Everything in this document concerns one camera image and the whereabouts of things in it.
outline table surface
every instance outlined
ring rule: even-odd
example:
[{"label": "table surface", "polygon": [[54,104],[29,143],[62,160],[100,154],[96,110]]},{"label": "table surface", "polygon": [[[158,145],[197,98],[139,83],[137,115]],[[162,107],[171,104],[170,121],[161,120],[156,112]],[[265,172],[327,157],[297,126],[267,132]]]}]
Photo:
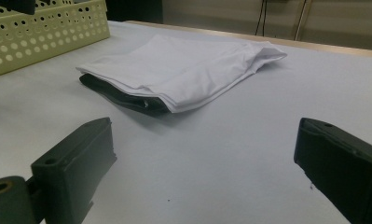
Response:
[{"label": "table surface", "polygon": [[29,178],[66,135],[110,117],[118,160],[84,224],[349,223],[293,162],[296,133],[301,118],[320,119],[372,144],[372,55],[276,43],[285,59],[200,109],[158,118],[80,83],[77,65],[155,34],[246,41],[153,26],[109,22],[108,39],[0,76],[0,177]]}]

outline folded white cloth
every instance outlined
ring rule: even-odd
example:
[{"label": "folded white cloth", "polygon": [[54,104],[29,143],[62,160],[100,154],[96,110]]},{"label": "folded white cloth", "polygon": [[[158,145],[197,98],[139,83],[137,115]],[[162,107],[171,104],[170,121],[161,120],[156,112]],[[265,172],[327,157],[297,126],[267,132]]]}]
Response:
[{"label": "folded white cloth", "polygon": [[269,42],[212,42],[155,35],[131,53],[76,69],[135,96],[160,98],[173,113],[203,106],[286,53]]}]

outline white table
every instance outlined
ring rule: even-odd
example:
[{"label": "white table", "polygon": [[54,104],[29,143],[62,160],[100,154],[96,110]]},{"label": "white table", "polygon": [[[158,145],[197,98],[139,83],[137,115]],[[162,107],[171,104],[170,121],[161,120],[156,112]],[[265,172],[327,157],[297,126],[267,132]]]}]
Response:
[{"label": "white table", "polygon": [[110,117],[118,160],[84,224],[349,223],[293,162],[296,134],[307,117],[372,144],[372,57],[278,46],[287,58],[206,106],[151,118],[84,87],[75,67],[154,34],[232,37],[109,27],[109,39],[0,76],[0,177],[29,178],[66,135]]}]

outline plastic basket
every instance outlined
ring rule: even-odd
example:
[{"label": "plastic basket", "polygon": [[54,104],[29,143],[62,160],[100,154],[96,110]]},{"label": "plastic basket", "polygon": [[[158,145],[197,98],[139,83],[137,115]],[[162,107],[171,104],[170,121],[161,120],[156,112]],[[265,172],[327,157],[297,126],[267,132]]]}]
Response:
[{"label": "plastic basket", "polygon": [[0,7],[0,75],[110,36],[104,0],[36,1],[34,15]]}]

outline black cable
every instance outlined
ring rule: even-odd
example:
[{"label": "black cable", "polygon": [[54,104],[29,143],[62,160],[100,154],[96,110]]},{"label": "black cable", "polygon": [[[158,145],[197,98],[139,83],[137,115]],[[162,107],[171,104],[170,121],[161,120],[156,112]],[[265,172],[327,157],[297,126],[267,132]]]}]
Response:
[{"label": "black cable", "polygon": [[265,0],[262,0],[262,1],[261,1],[260,16],[259,16],[259,18],[258,18],[257,28],[255,29],[255,35],[257,35],[257,33],[258,33],[259,23],[261,22],[262,9],[264,8],[264,1],[265,1]]},{"label": "black cable", "polygon": [[294,40],[297,40],[297,38],[298,38],[299,29],[301,27],[302,17],[304,16],[304,11],[305,11],[306,4],[307,4],[307,0],[304,0],[304,5],[302,5],[301,14],[299,15],[298,26],[296,28],[296,36],[294,36]]},{"label": "black cable", "polygon": [[265,0],[264,21],[262,22],[262,36],[265,36],[265,19],[267,18],[267,5],[268,0]]}]

